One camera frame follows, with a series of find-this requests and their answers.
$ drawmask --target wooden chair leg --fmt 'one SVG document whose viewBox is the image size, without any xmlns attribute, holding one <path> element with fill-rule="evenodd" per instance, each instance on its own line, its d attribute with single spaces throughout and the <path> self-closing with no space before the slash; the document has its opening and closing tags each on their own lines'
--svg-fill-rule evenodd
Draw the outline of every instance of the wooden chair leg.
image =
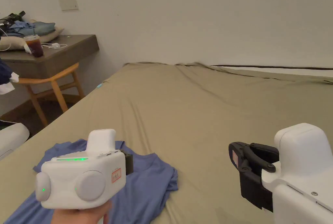
<svg viewBox="0 0 333 224">
<path fill-rule="evenodd" d="M 72 76 L 73 76 L 73 79 L 74 79 L 74 82 L 76 84 L 76 88 L 78 89 L 78 92 L 79 92 L 79 96 L 82 98 L 84 98 L 84 92 L 83 92 L 83 89 L 81 87 L 81 84 L 80 84 L 80 81 L 78 79 L 78 75 L 76 74 L 76 71 L 73 71 L 72 72 Z"/>
<path fill-rule="evenodd" d="M 67 107 L 67 104 L 65 102 L 65 99 L 64 99 L 63 95 L 61 94 L 61 90 L 59 88 L 58 83 L 53 80 L 53 81 L 51 81 L 51 85 L 52 85 L 54 94 L 56 95 L 57 100 L 60 104 L 61 109 L 63 110 L 63 112 L 67 111 L 68 107 Z"/>
<path fill-rule="evenodd" d="M 30 85 L 26 85 L 26 88 L 28 90 L 28 93 L 29 93 L 30 98 L 31 98 L 31 102 L 32 102 L 34 108 L 36 109 L 39 118 L 41 119 L 43 125 L 46 127 L 47 126 L 47 120 L 46 120 L 44 112 L 42 111 L 42 108 L 41 108 L 41 106 L 40 106 L 40 104 L 39 104 L 39 102 L 37 100 L 36 95 L 32 91 L 32 88 L 31 88 Z"/>
</svg>

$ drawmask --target plastic cup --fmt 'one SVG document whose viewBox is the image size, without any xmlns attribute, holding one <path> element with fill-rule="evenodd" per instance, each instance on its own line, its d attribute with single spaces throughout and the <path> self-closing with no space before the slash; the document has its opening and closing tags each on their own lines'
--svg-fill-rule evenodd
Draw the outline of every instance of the plastic cup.
<svg viewBox="0 0 333 224">
<path fill-rule="evenodd" d="M 43 47 L 41 45 L 41 41 L 39 40 L 39 35 L 29 35 L 23 38 L 27 43 L 31 54 L 35 58 L 39 58 L 44 55 Z"/>
</svg>

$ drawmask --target round button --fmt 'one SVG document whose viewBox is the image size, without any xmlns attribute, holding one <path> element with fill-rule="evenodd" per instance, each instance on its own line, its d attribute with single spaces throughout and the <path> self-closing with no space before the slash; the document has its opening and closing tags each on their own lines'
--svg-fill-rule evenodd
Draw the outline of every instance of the round button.
<svg viewBox="0 0 333 224">
<path fill-rule="evenodd" d="M 105 177 L 101 172 L 89 170 L 78 177 L 75 192 L 84 201 L 94 201 L 103 194 L 105 184 Z"/>
<path fill-rule="evenodd" d="M 37 174 L 34 189 L 38 201 L 46 201 L 50 197 L 51 180 L 47 173 L 40 172 Z"/>
</svg>

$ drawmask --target wooden chair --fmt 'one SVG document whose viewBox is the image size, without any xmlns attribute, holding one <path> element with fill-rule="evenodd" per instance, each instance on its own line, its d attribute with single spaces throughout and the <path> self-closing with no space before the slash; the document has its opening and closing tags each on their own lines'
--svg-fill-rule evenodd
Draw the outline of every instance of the wooden chair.
<svg viewBox="0 0 333 224">
<path fill-rule="evenodd" d="M 18 83 L 26 86 L 26 88 L 28 90 L 28 93 L 30 95 L 32 104 L 33 104 L 34 108 L 36 109 L 36 111 L 37 111 L 37 113 L 38 113 L 38 115 L 39 115 L 39 117 L 40 117 L 44 126 L 47 126 L 47 120 L 46 120 L 46 117 L 45 117 L 45 115 L 42 111 L 42 108 L 41 108 L 41 106 L 38 102 L 38 98 L 42 98 L 42 97 L 45 97 L 47 95 L 51 95 L 51 94 L 54 93 L 56 95 L 56 98 L 57 98 L 63 112 L 67 111 L 68 107 L 67 107 L 67 104 L 65 102 L 65 99 L 64 99 L 63 95 L 61 94 L 62 90 L 68 89 L 68 88 L 71 88 L 71 87 L 76 87 L 79 91 L 79 96 L 81 98 L 84 98 L 84 93 L 83 93 L 81 84 L 78 80 L 78 76 L 77 76 L 76 71 L 75 71 L 78 67 L 79 67 L 79 63 L 76 63 L 75 65 L 59 72 L 58 74 L 56 74 L 53 77 L 50 77 L 48 79 L 27 79 L 27 78 L 21 78 L 21 77 L 19 78 Z M 66 75 L 70 74 L 70 73 L 72 74 L 74 81 L 69 83 L 69 84 L 59 86 L 57 84 L 57 80 L 59 78 L 63 77 L 63 76 L 66 76 Z M 32 91 L 31 85 L 44 84 L 44 83 L 48 83 L 48 82 L 51 83 L 52 89 L 43 91 L 43 92 L 38 93 L 38 94 L 35 94 Z"/>
</svg>

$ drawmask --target wall outlet plate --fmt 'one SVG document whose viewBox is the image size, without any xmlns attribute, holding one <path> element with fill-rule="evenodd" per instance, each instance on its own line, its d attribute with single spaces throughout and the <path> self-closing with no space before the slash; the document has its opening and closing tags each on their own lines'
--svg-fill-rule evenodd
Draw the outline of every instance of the wall outlet plate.
<svg viewBox="0 0 333 224">
<path fill-rule="evenodd" d="M 78 2 L 76 0 L 59 0 L 59 5 L 62 11 L 79 10 Z"/>
</svg>

